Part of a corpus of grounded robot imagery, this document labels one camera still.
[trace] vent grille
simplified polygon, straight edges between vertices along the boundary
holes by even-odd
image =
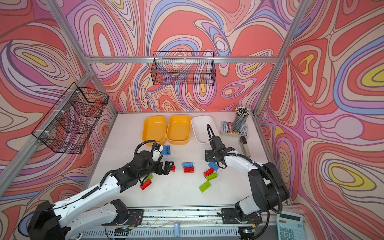
[[[130,232],[115,233],[114,230],[107,230],[109,238],[148,238],[148,237],[174,237],[172,227],[136,228]],[[238,237],[238,227],[181,227],[180,237]],[[102,228],[93,228],[83,232],[82,239],[106,238],[106,233]]]

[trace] wire basket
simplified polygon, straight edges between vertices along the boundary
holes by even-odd
[[[93,88],[78,87],[40,135],[32,134],[53,152],[81,154],[108,99]]]
[[[213,51],[154,51],[153,57],[154,85],[215,85]]]

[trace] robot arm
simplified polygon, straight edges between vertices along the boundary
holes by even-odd
[[[271,162],[266,164],[254,162],[247,156],[239,154],[234,148],[226,148],[220,137],[214,135],[209,124],[207,130],[211,150],[206,150],[206,160],[225,166],[219,166],[221,168],[230,166],[248,174],[252,195],[235,204],[237,218],[244,220],[252,213],[269,210],[281,213],[282,202],[289,198],[289,192],[276,166]],[[265,184],[264,179],[270,180],[270,183]]]
[[[151,152],[138,150],[146,143],[153,142]],[[27,231],[31,240],[66,240],[81,229],[116,222],[124,224],[128,217],[128,209],[120,200],[113,200],[102,208],[86,210],[95,204],[112,197],[128,188],[142,183],[151,174],[168,175],[174,162],[161,162],[163,146],[155,140],[148,140],[137,146],[131,162],[105,174],[96,184],[68,199],[50,204],[45,201],[39,204],[28,224]]]

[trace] lime green lego brick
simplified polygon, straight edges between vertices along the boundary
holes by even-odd
[[[212,173],[206,177],[207,181],[217,178],[217,173]]]
[[[211,186],[211,184],[209,182],[205,182],[203,185],[201,185],[199,187],[201,193],[203,193],[205,190],[207,190],[209,187]]]

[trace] yellow plastic bin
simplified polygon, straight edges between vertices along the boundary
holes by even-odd
[[[191,134],[191,118],[187,115],[173,115],[169,119],[167,139],[171,144],[184,145]]]
[[[167,120],[164,116],[153,116],[145,119],[142,141],[155,140],[158,144],[166,142]]]

